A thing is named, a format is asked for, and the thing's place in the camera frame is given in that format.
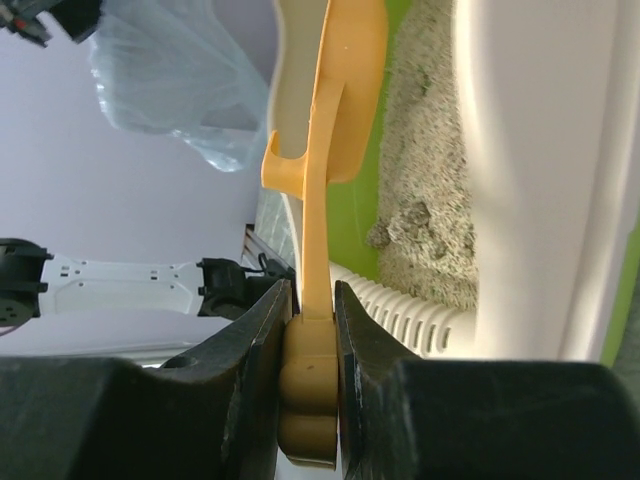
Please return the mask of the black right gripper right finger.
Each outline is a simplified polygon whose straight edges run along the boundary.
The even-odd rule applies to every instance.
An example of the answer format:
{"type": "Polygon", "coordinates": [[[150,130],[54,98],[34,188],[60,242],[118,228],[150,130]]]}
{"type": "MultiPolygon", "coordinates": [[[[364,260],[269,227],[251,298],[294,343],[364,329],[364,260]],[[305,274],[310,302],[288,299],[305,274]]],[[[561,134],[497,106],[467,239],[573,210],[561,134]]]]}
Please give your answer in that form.
{"type": "Polygon", "coordinates": [[[335,285],[347,479],[635,479],[639,413],[589,363],[423,359],[335,285]]]}

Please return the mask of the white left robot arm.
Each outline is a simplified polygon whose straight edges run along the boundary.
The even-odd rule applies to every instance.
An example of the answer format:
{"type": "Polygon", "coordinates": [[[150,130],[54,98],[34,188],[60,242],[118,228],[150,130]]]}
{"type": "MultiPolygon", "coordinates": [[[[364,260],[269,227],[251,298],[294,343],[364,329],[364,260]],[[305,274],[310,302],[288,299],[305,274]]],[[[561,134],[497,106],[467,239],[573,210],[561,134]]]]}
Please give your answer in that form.
{"type": "MultiPolygon", "coordinates": [[[[1,27],[45,47],[51,15],[91,45],[100,109],[121,130],[172,136],[215,169],[260,165],[277,42],[264,1],[5,1],[1,27]]],[[[74,311],[139,309],[234,320],[294,270],[266,255],[136,264],[73,259],[1,242],[1,325],[74,311]]]]}

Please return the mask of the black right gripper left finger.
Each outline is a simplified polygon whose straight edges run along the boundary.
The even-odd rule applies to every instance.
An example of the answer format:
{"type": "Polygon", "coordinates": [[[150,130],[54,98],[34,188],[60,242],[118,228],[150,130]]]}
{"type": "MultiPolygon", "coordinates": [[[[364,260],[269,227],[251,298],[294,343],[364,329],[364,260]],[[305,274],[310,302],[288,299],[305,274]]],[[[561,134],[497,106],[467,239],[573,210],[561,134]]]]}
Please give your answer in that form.
{"type": "Polygon", "coordinates": [[[1,361],[5,479],[271,479],[291,288],[143,368],[99,357],[1,361]]]}

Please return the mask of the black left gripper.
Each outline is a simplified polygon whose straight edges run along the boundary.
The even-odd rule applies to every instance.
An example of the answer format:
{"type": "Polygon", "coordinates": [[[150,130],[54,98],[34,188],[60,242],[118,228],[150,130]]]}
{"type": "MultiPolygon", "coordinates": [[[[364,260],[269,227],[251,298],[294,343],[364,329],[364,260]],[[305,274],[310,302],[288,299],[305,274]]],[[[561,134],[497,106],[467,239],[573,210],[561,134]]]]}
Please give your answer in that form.
{"type": "Polygon", "coordinates": [[[1,0],[1,29],[46,48],[52,35],[40,16],[50,15],[76,44],[95,31],[102,15],[101,0],[1,0]]]}

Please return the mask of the beige litter box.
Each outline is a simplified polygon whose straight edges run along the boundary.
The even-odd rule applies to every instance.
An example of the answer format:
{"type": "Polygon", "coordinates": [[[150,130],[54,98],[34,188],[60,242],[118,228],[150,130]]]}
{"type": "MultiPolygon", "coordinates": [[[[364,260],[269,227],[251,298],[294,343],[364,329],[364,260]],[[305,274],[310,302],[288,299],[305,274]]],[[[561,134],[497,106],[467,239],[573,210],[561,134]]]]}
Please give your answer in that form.
{"type": "MultiPolygon", "coordinates": [[[[327,188],[365,158],[389,40],[381,1],[278,1],[279,53],[262,165],[293,231],[295,357],[336,352],[327,188]]],[[[458,1],[455,107],[479,241],[478,304],[400,301],[432,358],[610,364],[638,210],[635,1],[458,1]]]]}

